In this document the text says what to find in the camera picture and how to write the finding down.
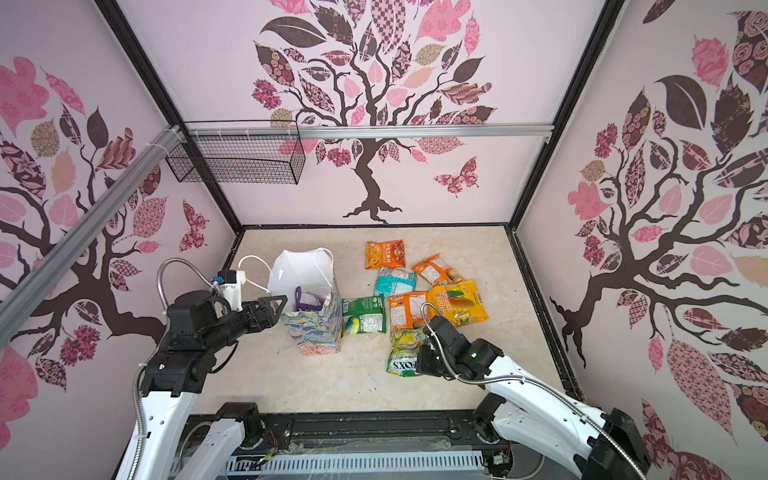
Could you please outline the purple Fox's candy bag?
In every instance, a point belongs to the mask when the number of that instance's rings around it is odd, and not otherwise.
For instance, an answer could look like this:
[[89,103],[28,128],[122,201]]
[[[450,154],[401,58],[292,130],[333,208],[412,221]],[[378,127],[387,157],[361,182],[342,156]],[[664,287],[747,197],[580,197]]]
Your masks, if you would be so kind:
[[324,308],[325,298],[312,293],[301,286],[295,289],[295,306],[299,312],[320,312]]

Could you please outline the green Fox's candy bag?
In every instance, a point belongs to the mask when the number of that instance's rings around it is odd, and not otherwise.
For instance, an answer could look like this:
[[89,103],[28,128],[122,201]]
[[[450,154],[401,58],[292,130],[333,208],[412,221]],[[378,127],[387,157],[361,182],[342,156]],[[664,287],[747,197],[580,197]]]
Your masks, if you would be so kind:
[[390,336],[391,350],[386,371],[398,377],[417,377],[417,361],[427,336],[422,329],[395,329]]

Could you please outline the patterned paper gift bag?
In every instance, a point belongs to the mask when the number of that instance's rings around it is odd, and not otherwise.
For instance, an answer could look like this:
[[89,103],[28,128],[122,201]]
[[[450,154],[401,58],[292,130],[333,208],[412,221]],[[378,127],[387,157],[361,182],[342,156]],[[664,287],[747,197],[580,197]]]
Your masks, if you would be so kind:
[[305,356],[341,350],[342,300],[336,283],[333,253],[325,248],[285,250],[267,266],[265,284],[244,282],[271,295],[287,298],[279,320]]

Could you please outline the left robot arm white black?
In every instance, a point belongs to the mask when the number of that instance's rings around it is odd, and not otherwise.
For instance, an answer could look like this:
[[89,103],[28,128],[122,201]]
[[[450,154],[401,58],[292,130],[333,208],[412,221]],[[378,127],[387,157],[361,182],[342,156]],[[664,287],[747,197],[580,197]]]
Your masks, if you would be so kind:
[[165,332],[153,354],[140,364],[132,385],[134,431],[116,472],[119,479],[166,479],[183,457],[182,434],[208,376],[222,370],[216,355],[235,351],[242,336],[278,324],[288,303],[284,295],[242,298],[243,272],[221,270],[206,287],[170,302],[163,261],[156,286],[166,315]]

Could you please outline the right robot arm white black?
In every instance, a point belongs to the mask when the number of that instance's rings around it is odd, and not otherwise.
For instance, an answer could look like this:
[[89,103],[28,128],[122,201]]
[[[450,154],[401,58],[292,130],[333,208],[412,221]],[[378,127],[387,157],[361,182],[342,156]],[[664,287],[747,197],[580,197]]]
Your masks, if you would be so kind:
[[643,479],[650,457],[635,422],[559,392],[492,343],[468,340],[431,303],[421,307],[428,338],[419,372],[480,387],[478,434],[524,445],[579,479]]

